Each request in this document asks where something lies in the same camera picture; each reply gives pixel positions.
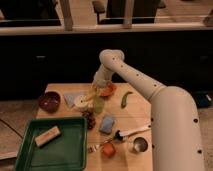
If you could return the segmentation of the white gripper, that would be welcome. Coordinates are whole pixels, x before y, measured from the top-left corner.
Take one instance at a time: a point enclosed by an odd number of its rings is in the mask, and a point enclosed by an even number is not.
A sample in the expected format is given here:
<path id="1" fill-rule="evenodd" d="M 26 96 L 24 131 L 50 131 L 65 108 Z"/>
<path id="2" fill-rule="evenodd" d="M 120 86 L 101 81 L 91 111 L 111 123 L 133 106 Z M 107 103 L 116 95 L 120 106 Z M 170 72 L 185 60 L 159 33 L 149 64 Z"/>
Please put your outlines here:
<path id="1" fill-rule="evenodd" d="M 93 83 L 98 87 L 106 87 L 110 80 L 110 71 L 104 66 L 100 66 L 94 75 Z"/>

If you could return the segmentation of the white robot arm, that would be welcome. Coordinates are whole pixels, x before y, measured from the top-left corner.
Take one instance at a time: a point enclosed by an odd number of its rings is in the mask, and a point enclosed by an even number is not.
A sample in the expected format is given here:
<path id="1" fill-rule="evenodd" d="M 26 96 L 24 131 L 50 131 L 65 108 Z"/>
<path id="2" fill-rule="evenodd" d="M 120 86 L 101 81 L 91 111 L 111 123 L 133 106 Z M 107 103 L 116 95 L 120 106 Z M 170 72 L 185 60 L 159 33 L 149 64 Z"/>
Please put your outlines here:
<path id="1" fill-rule="evenodd" d="M 183 88 L 166 86 L 124 62 L 121 50 L 102 50 L 94 83 L 117 73 L 151 104 L 153 171 L 205 171 L 198 110 Z"/>

